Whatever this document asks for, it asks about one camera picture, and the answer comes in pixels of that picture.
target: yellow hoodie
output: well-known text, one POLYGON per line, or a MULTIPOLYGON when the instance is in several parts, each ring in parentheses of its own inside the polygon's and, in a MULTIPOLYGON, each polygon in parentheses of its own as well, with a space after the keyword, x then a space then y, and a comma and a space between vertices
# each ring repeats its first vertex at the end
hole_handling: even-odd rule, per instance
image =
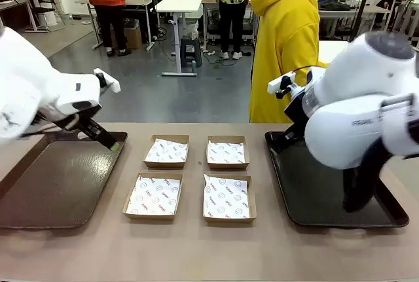
MULTIPOLYGON (((261 16, 249 113, 253 123, 288 123, 284 110, 290 96, 278 100, 266 91, 279 76, 307 65, 319 65, 319 10, 317 0, 251 0, 261 16)), ((296 82, 306 84, 307 70, 296 82)))

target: black tray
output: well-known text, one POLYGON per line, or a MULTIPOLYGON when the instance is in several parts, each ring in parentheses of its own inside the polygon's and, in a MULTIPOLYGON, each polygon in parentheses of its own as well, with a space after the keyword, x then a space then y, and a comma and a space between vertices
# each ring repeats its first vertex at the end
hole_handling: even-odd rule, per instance
POLYGON ((282 137, 282 132, 265 134, 287 213, 293 222, 331 228, 400 228, 409 223, 408 215, 382 181, 365 208, 347 213, 342 207, 342 171, 320 164, 302 141, 283 150, 282 137))
POLYGON ((45 135, 0 183, 0 228, 76 228, 93 214, 128 136, 112 152, 77 132, 45 135))

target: black pants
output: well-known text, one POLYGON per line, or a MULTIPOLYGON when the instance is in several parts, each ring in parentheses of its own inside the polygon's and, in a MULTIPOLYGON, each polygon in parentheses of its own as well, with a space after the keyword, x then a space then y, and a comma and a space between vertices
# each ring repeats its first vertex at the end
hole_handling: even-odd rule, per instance
POLYGON ((233 23, 233 43, 234 51, 240 52, 243 35, 243 19, 246 12, 246 3, 227 4, 219 2, 220 6, 220 32, 221 32, 221 51, 228 52, 230 42, 230 26, 233 23))
MULTIPOLYGON (((385 2, 387 2, 387 3, 388 3, 388 8, 387 8, 387 9, 391 9, 391 7, 393 6, 393 2, 394 2, 394 0, 381 0, 381 1, 377 4, 377 6, 378 6, 378 7, 381 7, 382 9, 384 9, 384 8, 385 8, 385 7, 384 7, 384 3, 385 3, 385 2)), ((376 23, 376 24, 381 24, 381 23, 382 23, 383 18, 384 18, 384 14, 377 14, 377 15, 375 16, 375 23, 376 23)), ((394 19, 394 12, 393 12, 393 14, 392 14, 392 18, 391 18, 391 20, 390 20, 390 24, 393 22, 393 19, 394 19)))
POLYGON ((111 24, 115 37, 117 38, 118 49, 126 49, 126 37, 124 34, 124 20, 122 19, 122 6, 95 6, 98 21, 101 27, 103 45, 106 48, 112 47, 111 24))

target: cardboard box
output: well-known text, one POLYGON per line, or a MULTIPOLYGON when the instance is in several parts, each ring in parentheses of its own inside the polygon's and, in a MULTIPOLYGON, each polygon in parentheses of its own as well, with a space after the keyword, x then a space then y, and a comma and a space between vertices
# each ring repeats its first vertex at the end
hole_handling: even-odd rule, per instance
POLYGON ((147 167, 160 167, 160 168, 183 168, 187 161, 187 156, 189 153, 189 135, 153 135, 151 136, 147 152, 144 154, 143 161, 147 167), (146 161, 147 155, 151 150, 151 147, 154 145, 156 139, 163 139, 168 141, 173 141, 175 143, 182 143, 188 145, 188 152, 186 154, 185 161, 183 162, 151 162, 146 161))
POLYGON ((182 184, 183 184, 183 174, 180 173, 138 173, 138 176, 136 177, 129 193, 128 197, 126 198, 124 209, 122 212, 130 219, 154 219, 154 220, 173 220, 176 216, 177 212, 177 206, 179 205, 179 199, 181 197, 181 191, 182 191, 182 184), (180 181, 179 186, 179 192, 177 193, 177 201, 176 201, 176 207, 175 207, 175 213, 173 215, 137 215, 127 212, 128 204, 130 203, 130 198, 132 195, 132 192, 134 191, 134 187, 136 186, 137 180, 139 176, 142 176, 144 178, 153 178, 153 179, 176 179, 180 181))
MULTIPOLYGON (((141 48, 143 46, 143 41, 141 40, 141 30, 139 27, 135 29, 125 28, 124 29, 125 37, 126 37, 126 47, 132 50, 137 48, 141 48)), ((117 40, 115 38, 115 32, 113 29, 111 30, 112 36, 112 45, 117 47, 117 40)))
POLYGON ((246 169, 250 163, 249 149, 247 147, 246 139, 244 136, 209 136, 207 140, 207 163, 210 169, 246 169), (208 157, 208 143, 243 143, 244 146, 244 163, 212 163, 208 157))
POLYGON ((240 181, 247 181, 247 198, 249 202, 249 216, 248 219, 222 219, 222 218, 210 218, 206 217, 204 214, 205 211, 205 202, 202 206, 202 215, 207 222, 239 222, 239 223, 251 223, 256 219, 256 199, 255 199, 255 190, 253 187, 253 181, 249 175, 224 175, 224 174, 208 174, 211 177, 218 177, 220 179, 237 179, 240 181))

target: gray floor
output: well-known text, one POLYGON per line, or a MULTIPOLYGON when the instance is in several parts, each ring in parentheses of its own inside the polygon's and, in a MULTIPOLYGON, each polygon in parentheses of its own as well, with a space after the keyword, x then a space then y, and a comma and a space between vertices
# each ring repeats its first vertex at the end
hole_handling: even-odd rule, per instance
MULTIPOLYGON (((63 73, 91 73, 99 67, 119 80, 122 92, 107 92, 101 99, 100 122, 248 122, 250 71, 252 57, 243 57, 236 65, 209 64, 203 58, 198 77, 161 77, 163 71, 175 71, 156 43, 150 52, 134 50, 124 58, 108 58, 105 50, 92 51, 91 33, 50 57, 52 65, 63 73)), ((162 46, 173 50, 168 36, 162 46)))

